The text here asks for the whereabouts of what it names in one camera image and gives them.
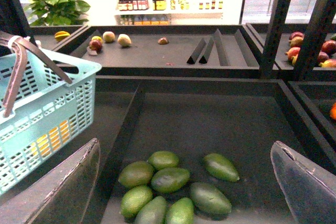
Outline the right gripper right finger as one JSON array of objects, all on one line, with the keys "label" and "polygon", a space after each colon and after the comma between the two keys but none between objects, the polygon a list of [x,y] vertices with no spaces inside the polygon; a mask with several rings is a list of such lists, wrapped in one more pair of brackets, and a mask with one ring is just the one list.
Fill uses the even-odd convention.
[{"label": "right gripper right finger", "polygon": [[280,141],[270,158],[295,223],[335,223],[335,175]]}]

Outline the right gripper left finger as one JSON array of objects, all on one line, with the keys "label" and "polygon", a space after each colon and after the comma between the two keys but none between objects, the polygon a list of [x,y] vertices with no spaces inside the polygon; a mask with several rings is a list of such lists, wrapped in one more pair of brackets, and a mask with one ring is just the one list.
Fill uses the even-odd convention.
[{"label": "right gripper left finger", "polygon": [[82,223],[100,164],[93,138],[26,190],[1,206],[1,223]]}]

